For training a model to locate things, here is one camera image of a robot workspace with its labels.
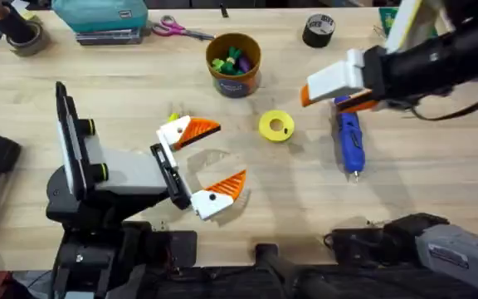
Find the scissors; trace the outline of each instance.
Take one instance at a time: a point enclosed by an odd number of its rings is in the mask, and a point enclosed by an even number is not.
[[[184,35],[188,37],[195,37],[201,41],[211,41],[215,36],[202,32],[188,30],[176,22],[173,16],[163,16],[160,23],[153,23],[152,31],[161,37],[170,37],[173,35]]]

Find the yellow tape roll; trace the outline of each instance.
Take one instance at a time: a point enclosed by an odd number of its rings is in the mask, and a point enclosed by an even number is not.
[[[283,124],[280,130],[273,130],[271,122],[280,120]],[[259,119],[259,134],[270,141],[281,142],[288,140],[295,131],[295,121],[282,110],[270,110]]]

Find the pink scissor handle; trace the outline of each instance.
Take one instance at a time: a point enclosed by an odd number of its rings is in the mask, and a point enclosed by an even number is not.
[[[162,25],[161,23],[154,23],[152,27],[152,31],[156,33],[156,35],[159,35],[161,37],[170,37],[172,35],[182,34],[182,31],[175,28],[166,27]]]
[[[165,15],[160,19],[161,23],[167,27],[171,27],[177,30],[186,30],[186,28],[182,27],[180,24],[176,22],[173,16]]]

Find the table surface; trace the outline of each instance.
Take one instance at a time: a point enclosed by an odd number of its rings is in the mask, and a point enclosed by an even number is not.
[[[328,13],[337,23],[331,43],[301,41],[306,18]],[[95,119],[104,146],[148,152],[171,112],[216,120],[222,131],[176,154],[193,189],[247,169],[234,207],[212,222],[169,201],[134,216],[170,230],[198,232],[198,265],[251,263],[256,243],[275,242],[296,262],[330,262],[322,236],[415,212],[449,218],[478,233],[478,113],[425,122],[396,111],[362,112],[367,166],[348,181],[334,143],[328,103],[300,106],[305,79],[344,58],[351,47],[381,44],[377,8],[151,11],[184,26],[221,34],[243,32],[262,50],[261,87],[245,99],[220,96],[204,55],[207,42],[189,37],[145,38],[127,47],[81,47],[52,12],[39,12],[53,44],[29,58],[0,44],[0,135],[23,146],[7,178],[0,207],[0,270],[51,268],[61,240],[46,218],[46,183],[62,163],[56,137],[55,81],[67,85],[81,117]],[[478,99],[478,82],[448,98],[425,99],[440,115]],[[295,133],[275,144],[257,132],[268,110],[289,112]]]

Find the teal container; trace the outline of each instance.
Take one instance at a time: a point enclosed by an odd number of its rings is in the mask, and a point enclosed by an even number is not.
[[[74,32],[96,32],[147,25],[143,0],[53,0],[52,9]]]

